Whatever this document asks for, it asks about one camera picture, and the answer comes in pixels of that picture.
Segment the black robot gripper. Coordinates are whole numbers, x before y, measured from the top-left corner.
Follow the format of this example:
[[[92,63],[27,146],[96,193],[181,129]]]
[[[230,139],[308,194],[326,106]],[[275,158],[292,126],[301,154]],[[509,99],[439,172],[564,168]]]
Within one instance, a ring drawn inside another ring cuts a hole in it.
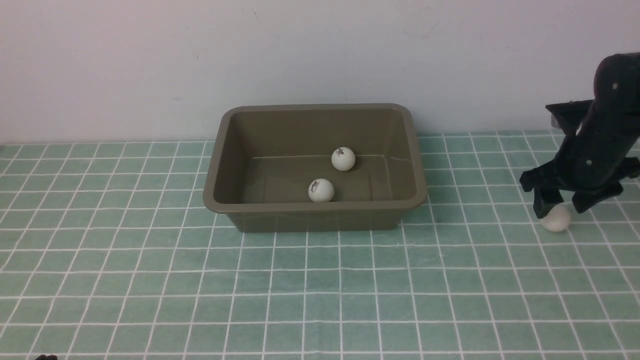
[[[533,209],[541,220],[563,203],[559,190],[573,191],[572,203],[579,214],[619,196],[624,178],[639,177],[639,159],[628,153],[639,139],[639,110],[606,112],[594,100],[548,104],[564,133],[554,158],[524,171],[519,183],[534,192]]]

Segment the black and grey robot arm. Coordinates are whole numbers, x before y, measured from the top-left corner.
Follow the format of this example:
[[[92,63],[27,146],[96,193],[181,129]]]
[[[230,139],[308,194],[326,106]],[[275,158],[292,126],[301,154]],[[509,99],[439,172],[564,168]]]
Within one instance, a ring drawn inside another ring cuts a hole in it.
[[[590,100],[546,105],[564,139],[551,161],[519,177],[523,191],[534,194],[538,219],[563,202],[562,191],[573,193],[573,207],[583,214],[619,196],[622,180],[640,175],[639,159],[628,156],[640,136],[640,55],[603,59],[593,93]]]

